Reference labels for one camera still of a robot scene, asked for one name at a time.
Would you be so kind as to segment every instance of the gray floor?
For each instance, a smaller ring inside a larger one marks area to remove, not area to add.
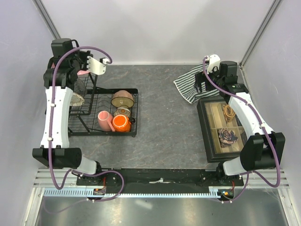
[[[49,211],[59,211],[81,199],[51,197],[46,199],[45,206]],[[41,208],[38,220],[43,226],[288,225],[278,192],[271,189],[266,192],[246,190],[232,204],[199,198],[117,198],[103,203],[83,202],[55,215]]]
[[[70,146],[105,168],[215,168],[206,159],[197,103],[189,104],[173,84],[193,67],[108,66],[98,77],[99,87],[139,90],[137,136],[71,137]]]

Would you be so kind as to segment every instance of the white wall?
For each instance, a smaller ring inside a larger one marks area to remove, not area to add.
[[[116,64],[240,61],[273,0],[43,0],[62,37]]]
[[[2,1],[0,21],[0,222],[18,226],[39,167],[52,36],[31,0]]]
[[[253,100],[266,122],[285,135],[281,161],[301,211],[301,1],[284,0],[245,71]]]

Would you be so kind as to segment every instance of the dish towel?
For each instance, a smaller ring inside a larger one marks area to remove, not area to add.
[[[203,65],[196,66],[192,68],[187,73],[181,75],[176,80],[174,84],[177,87],[178,91],[182,97],[187,100],[189,103],[193,104],[197,100],[203,97],[215,97],[219,95],[217,89],[206,91],[205,82],[202,82],[202,92],[198,93],[197,89],[194,87],[195,84],[195,74],[203,71]]]

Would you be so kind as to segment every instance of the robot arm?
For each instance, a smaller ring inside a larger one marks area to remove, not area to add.
[[[51,122],[50,112],[52,107],[52,78],[54,68],[58,60],[69,50],[73,49],[71,39],[57,39],[51,44],[53,57],[49,60],[48,68],[44,74],[44,86],[46,87],[47,110],[43,138],[40,148],[34,148],[32,155],[42,164],[49,166],[48,148],[49,139],[52,140],[53,167],[57,169],[72,168],[80,172],[94,174],[97,162],[91,161],[82,156],[79,148],[69,148],[68,119],[70,101],[74,90],[74,84],[78,79],[77,73],[80,70],[101,75],[105,73],[108,59],[101,59],[101,62],[93,58],[90,51],[78,51],[70,54],[60,65],[55,80],[55,107],[52,120],[52,137],[49,138],[49,125]]]
[[[266,124],[255,108],[248,89],[244,84],[237,83],[236,62],[220,62],[220,58],[217,55],[207,56],[207,59],[209,59],[207,68],[209,78],[223,90],[235,94],[247,101],[246,105],[238,98],[220,92],[220,95],[224,97],[226,103],[229,104],[237,114],[244,127],[248,140],[241,151],[240,156],[230,161],[221,162],[217,171],[221,176],[232,176],[251,170],[274,168],[275,159],[273,158],[271,147],[269,146],[261,127],[265,127],[272,144],[275,147],[279,162],[281,161],[285,144],[284,135],[282,133],[275,133],[273,129]],[[207,90],[214,89],[212,84],[209,83],[206,77],[204,78],[202,73],[199,73],[196,77],[199,77],[199,81],[205,81]],[[259,124],[254,112],[248,105],[254,107],[263,124]]]

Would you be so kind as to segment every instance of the orange mug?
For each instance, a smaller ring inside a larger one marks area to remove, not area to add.
[[[116,115],[112,120],[112,125],[117,132],[129,132],[133,123],[135,123],[134,118],[123,114]]]
[[[103,131],[112,130],[113,132],[115,132],[115,129],[111,123],[112,119],[113,116],[107,111],[102,111],[98,114],[98,123]]]

